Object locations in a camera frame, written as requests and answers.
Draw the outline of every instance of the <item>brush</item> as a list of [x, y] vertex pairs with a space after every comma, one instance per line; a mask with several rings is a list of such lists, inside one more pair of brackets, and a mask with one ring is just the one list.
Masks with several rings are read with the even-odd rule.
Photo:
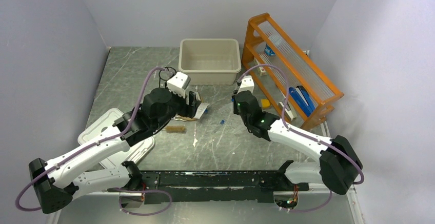
[[167, 133], [185, 133], [185, 126], [166, 126], [165, 130]]

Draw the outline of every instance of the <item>marble tabletop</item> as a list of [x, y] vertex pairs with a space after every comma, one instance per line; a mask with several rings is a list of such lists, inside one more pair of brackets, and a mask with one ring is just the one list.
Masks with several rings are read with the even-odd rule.
[[[156, 66], [178, 69], [178, 61], [179, 48], [111, 48], [87, 126], [110, 108], [130, 111], [148, 71]], [[155, 75], [145, 93], [158, 85], [159, 77]], [[281, 95], [273, 83], [268, 85]], [[210, 104], [208, 113], [197, 121], [172, 120], [169, 125], [185, 125], [186, 133], [161, 131], [155, 135], [155, 147], [139, 163], [141, 170], [278, 169], [286, 160], [307, 160], [305, 155], [288, 146], [248, 133], [241, 118], [232, 113], [231, 93], [235, 84], [191, 87], [198, 90], [204, 102]], [[258, 99], [265, 98], [259, 88], [255, 88], [254, 95]], [[273, 108], [267, 111], [276, 114]], [[301, 123], [301, 120], [293, 122], [296, 126]], [[317, 134], [320, 131], [319, 128], [312, 130]]]

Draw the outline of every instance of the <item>wooden rack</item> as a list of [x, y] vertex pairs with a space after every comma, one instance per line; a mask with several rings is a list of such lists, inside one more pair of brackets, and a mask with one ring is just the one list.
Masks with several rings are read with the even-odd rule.
[[[275, 43], [277, 39], [279, 43], [274, 44], [270, 40], [272, 35]], [[276, 56], [269, 56], [263, 52], [266, 44], [275, 52]], [[261, 64], [273, 64], [279, 67], [289, 79], [291, 87], [302, 85], [307, 90], [315, 106], [315, 110], [309, 117], [305, 115], [292, 97], [289, 98], [289, 102], [304, 121], [301, 126], [304, 130], [310, 130], [326, 121], [326, 115], [334, 110], [332, 104], [343, 97], [343, 93], [304, 54], [268, 13], [254, 16], [248, 22], [242, 55], [242, 64], [246, 69], [252, 67], [254, 58]], [[286, 94], [289, 90], [285, 88], [284, 77], [274, 69], [266, 67], [265, 70], [281, 92]], [[261, 82], [261, 78], [264, 76], [257, 76], [255, 71], [250, 74], [280, 114], [282, 110], [278, 106], [278, 102], [274, 100]]]

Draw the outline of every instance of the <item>beige storage container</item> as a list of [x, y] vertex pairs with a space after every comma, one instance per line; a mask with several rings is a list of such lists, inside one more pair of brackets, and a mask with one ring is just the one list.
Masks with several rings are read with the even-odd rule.
[[242, 65], [239, 42], [231, 38], [187, 38], [180, 43], [178, 69], [191, 85], [231, 85]]

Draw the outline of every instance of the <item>gray wall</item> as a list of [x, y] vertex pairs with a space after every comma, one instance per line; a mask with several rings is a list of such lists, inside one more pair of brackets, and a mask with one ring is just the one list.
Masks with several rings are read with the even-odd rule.
[[184, 38], [235, 38], [269, 12], [309, 49], [335, 0], [85, 0], [109, 46], [179, 46]]
[[[15, 197], [30, 161], [77, 146], [107, 49], [82, 0], [0, 1], [0, 223], [45, 223]], [[22, 204], [38, 206], [33, 189]]]
[[435, 0], [337, 0], [311, 58], [345, 93], [328, 117], [363, 165], [367, 223], [435, 223]]

